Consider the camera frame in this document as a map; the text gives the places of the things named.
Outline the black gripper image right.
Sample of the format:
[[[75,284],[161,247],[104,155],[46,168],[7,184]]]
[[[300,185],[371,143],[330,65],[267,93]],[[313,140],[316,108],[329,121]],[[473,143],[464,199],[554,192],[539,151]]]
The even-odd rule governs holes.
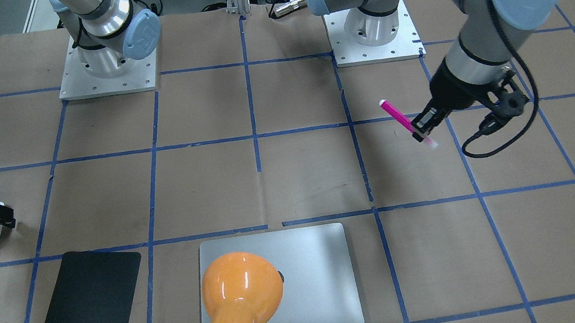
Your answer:
[[[452,111],[467,109],[479,102],[499,120],[509,121],[523,114],[524,106],[530,101],[516,85],[516,72],[508,67],[496,67],[488,75],[488,83],[471,84],[458,79],[442,61],[436,74],[430,80],[430,106],[411,121],[412,137],[420,143],[432,140],[429,136]]]

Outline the right-image robot base plate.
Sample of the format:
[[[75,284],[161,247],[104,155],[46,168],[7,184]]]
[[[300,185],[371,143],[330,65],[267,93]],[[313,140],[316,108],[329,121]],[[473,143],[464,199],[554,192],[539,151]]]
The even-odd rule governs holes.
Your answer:
[[[425,54],[403,0],[390,15],[368,16],[358,8],[324,15],[326,35],[338,67],[410,59]]]

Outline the left-image robot base plate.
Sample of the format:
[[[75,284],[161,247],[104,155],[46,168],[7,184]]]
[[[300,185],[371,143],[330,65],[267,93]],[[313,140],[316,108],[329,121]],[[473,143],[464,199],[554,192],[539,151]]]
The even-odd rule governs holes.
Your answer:
[[[88,100],[157,88],[157,50],[134,60],[89,38],[70,40],[60,81],[60,99]]]

